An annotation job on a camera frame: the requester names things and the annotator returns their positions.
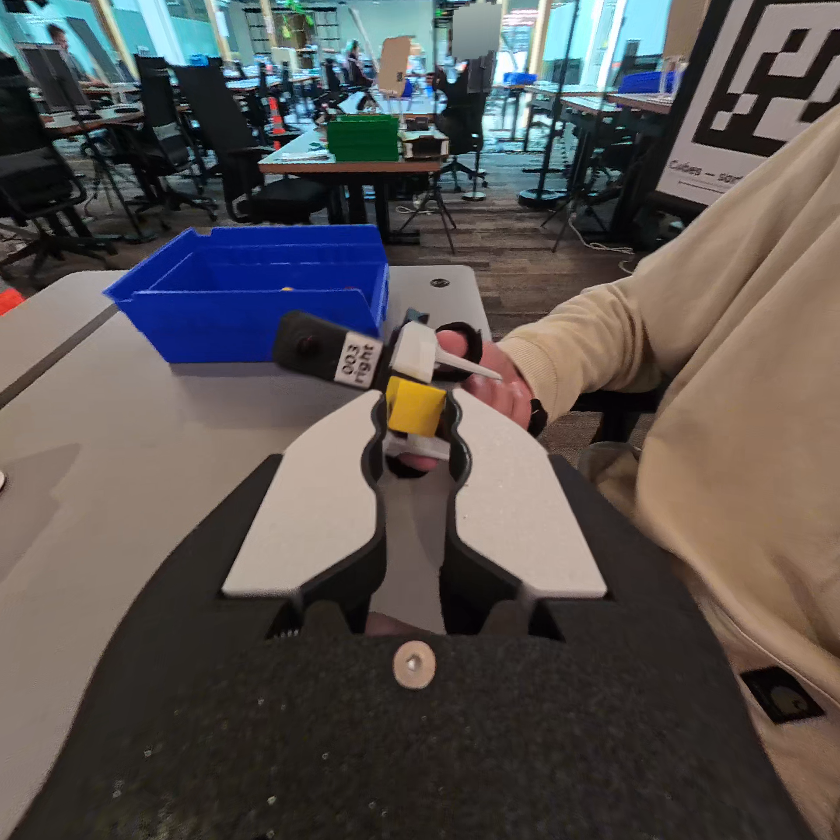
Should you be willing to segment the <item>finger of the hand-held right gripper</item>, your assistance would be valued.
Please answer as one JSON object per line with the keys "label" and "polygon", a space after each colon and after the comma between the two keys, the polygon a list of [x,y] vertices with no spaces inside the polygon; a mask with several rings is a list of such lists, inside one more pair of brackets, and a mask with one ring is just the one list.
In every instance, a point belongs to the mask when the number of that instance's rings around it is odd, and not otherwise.
{"label": "finger of the hand-held right gripper", "polygon": [[448,353],[440,348],[433,329],[421,322],[407,322],[400,329],[392,352],[392,372],[429,384],[438,366],[451,365],[447,358]]}
{"label": "finger of the hand-held right gripper", "polygon": [[410,455],[435,461],[448,461],[449,443],[441,437],[424,437],[388,430],[384,438],[384,455],[392,458]]}

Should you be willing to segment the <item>person's right forearm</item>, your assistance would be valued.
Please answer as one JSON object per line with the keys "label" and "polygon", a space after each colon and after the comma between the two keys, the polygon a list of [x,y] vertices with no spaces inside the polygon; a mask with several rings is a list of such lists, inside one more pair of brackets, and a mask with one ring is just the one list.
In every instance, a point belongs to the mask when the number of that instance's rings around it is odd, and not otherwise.
{"label": "person's right forearm", "polygon": [[827,336],[838,359],[838,107],[711,204],[635,272],[497,344],[550,420],[583,393],[677,377],[751,314],[760,350]]}

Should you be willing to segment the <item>black tripod stand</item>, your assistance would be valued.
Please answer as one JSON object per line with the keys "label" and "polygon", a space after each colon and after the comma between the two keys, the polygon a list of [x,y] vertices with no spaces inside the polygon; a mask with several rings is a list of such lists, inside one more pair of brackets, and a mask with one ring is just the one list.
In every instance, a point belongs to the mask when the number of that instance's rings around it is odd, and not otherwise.
{"label": "black tripod stand", "polygon": [[[578,212],[591,208],[588,192],[585,190],[585,175],[589,170],[589,162],[603,121],[607,82],[616,45],[624,26],[627,2],[575,1],[570,2],[569,6],[572,11],[565,35],[561,72],[551,100],[549,132],[535,193],[539,207],[550,210],[548,222],[555,217],[563,219],[553,244],[553,252],[559,247],[566,232],[577,232],[574,222]],[[587,35],[586,49],[579,61],[580,79],[577,83],[570,84],[568,75],[572,51],[576,46],[577,32],[580,28],[583,28]],[[560,194],[548,190],[545,181],[551,170],[555,138],[563,136],[563,132],[558,131],[558,126],[563,128],[568,124],[578,131],[577,144],[571,168],[566,174],[565,192]]]}

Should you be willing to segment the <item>green plastic crate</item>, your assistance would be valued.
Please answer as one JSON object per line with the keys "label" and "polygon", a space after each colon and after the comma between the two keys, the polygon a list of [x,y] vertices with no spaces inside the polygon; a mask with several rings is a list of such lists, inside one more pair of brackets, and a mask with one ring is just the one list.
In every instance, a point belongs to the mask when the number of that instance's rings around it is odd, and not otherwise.
{"label": "green plastic crate", "polygon": [[327,148],[337,163],[398,162],[399,130],[393,114],[342,112],[327,124]]}

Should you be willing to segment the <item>black office chair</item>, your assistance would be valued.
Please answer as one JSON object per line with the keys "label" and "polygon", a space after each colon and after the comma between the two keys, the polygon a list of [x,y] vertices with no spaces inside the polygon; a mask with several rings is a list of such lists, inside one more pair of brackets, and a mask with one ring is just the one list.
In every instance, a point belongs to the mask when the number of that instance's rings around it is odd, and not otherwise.
{"label": "black office chair", "polygon": [[441,175],[451,172],[457,182],[457,173],[464,172],[476,182],[487,187],[487,174],[478,168],[484,146],[482,121],[492,88],[496,54],[470,59],[465,63],[455,81],[449,81],[442,67],[436,67],[432,76],[433,89],[444,94],[444,110],[435,117],[437,130],[448,137],[448,156],[451,162],[442,166]]}
{"label": "black office chair", "polygon": [[237,224],[309,225],[327,211],[333,192],[299,177],[268,182],[259,162],[272,152],[258,143],[220,69],[174,66],[181,94],[216,155],[227,215]]}
{"label": "black office chair", "polygon": [[186,128],[172,87],[170,67],[156,56],[134,56],[143,109],[140,158],[155,197],[168,212],[189,206],[217,221],[217,205],[206,194],[206,168]]}
{"label": "black office chair", "polygon": [[2,259],[2,278],[9,266],[27,258],[33,260],[33,277],[47,258],[66,254],[110,267],[108,256],[117,254],[113,238],[92,236],[78,215],[87,191],[50,139],[28,87],[16,60],[2,54],[1,216],[36,231],[33,240]]}

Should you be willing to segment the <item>cardboard panel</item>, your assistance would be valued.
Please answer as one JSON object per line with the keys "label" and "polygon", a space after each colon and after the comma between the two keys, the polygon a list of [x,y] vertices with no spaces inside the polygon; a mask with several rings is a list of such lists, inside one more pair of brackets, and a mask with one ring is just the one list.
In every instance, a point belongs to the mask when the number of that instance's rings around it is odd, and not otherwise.
{"label": "cardboard panel", "polygon": [[376,75],[376,85],[385,98],[403,97],[412,38],[408,35],[384,39]]}

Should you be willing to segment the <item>person's right hand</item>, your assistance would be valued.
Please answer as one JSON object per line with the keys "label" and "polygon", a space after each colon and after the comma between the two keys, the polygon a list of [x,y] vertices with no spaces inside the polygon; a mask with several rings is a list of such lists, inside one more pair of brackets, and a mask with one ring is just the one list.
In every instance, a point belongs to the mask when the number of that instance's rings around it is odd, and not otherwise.
{"label": "person's right hand", "polygon": [[516,365],[491,341],[483,342],[478,364],[498,373],[500,379],[473,374],[458,387],[528,431],[534,394]]}

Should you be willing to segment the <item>cardboard box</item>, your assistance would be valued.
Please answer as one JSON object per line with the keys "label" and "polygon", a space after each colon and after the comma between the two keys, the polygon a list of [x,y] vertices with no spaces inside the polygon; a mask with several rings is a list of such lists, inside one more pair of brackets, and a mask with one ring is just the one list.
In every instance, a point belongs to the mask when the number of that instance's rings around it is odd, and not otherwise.
{"label": "cardboard box", "polygon": [[397,136],[405,161],[440,161],[449,157],[449,137],[435,127],[419,131],[401,129]]}

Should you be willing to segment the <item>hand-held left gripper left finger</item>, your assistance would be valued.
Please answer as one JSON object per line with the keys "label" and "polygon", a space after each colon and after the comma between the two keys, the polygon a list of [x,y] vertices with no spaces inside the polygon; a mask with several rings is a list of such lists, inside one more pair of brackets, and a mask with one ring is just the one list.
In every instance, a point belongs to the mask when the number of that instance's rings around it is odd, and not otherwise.
{"label": "hand-held left gripper left finger", "polygon": [[223,595],[303,599],[383,536],[383,407],[381,392],[363,392],[288,446]]}

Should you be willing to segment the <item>long wooden workshop table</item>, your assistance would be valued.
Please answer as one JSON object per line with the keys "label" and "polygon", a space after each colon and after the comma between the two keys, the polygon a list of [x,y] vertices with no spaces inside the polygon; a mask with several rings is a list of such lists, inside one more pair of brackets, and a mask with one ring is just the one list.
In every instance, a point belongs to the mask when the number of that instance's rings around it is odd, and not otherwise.
{"label": "long wooden workshop table", "polygon": [[364,188],[373,189],[374,218],[384,245],[415,246],[420,234],[407,226],[392,228],[391,186],[408,179],[424,177],[432,181],[441,172],[444,156],[396,161],[337,161],[327,152],[326,129],[311,128],[268,153],[258,162],[263,175],[294,175],[301,179],[339,188],[345,199],[349,224],[367,224]]}

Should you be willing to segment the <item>printed tag card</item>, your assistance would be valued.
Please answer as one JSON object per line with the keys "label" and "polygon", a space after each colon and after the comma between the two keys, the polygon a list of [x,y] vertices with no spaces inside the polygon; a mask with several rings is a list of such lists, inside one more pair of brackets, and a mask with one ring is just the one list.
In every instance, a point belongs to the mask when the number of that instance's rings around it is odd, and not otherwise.
{"label": "printed tag card", "polygon": [[711,2],[650,201],[699,214],[838,106],[839,2]]}

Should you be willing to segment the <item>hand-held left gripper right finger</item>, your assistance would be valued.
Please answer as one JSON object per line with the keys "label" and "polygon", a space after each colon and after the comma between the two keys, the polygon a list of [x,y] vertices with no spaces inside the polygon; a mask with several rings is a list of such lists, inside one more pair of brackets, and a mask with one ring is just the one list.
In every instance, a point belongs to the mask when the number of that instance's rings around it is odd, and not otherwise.
{"label": "hand-held left gripper right finger", "polygon": [[465,599],[602,599],[607,585],[550,457],[462,389],[448,395],[443,577]]}

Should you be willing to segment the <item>blue plastic bin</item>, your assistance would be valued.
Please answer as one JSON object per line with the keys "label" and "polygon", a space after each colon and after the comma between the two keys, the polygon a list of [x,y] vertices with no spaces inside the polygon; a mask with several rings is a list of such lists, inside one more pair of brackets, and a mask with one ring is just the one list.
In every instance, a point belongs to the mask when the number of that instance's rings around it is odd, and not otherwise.
{"label": "blue plastic bin", "polygon": [[170,364],[262,363],[291,311],[379,337],[389,274],[371,224],[190,228],[103,293]]}

